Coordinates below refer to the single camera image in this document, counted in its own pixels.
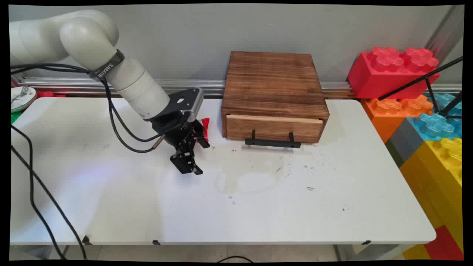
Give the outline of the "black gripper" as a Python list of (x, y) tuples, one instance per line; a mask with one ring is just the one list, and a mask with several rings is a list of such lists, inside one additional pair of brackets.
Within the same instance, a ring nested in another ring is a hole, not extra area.
[(181, 174), (203, 174), (194, 159), (194, 146), (199, 143), (204, 149), (209, 148), (206, 137), (207, 128), (199, 120), (188, 122), (188, 114), (173, 112), (158, 116), (152, 120), (152, 128), (158, 134), (164, 135), (164, 140), (176, 149), (170, 161)]

